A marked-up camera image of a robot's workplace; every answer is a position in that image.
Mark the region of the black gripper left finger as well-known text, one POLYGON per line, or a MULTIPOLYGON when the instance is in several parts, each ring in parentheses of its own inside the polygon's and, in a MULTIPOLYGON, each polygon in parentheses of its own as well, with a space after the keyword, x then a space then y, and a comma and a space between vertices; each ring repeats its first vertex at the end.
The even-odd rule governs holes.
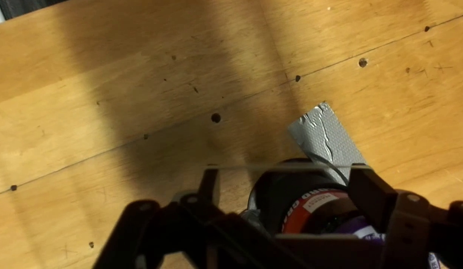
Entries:
POLYGON ((266 269, 270 240, 237 213, 219 210, 216 188, 218 170, 206 168, 197 191, 166 206, 128 203, 92 269, 160 269, 175 252, 197 269, 266 269))

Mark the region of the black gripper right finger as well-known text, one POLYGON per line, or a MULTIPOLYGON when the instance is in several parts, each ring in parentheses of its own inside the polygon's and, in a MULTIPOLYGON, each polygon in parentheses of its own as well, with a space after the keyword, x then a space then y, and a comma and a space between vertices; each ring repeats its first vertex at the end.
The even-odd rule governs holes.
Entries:
POLYGON ((376 231, 385 234, 379 269, 430 269, 428 255, 463 269, 463 200, 446 209, 387 183, 369 165, 351 165, 348 195, 376 231))

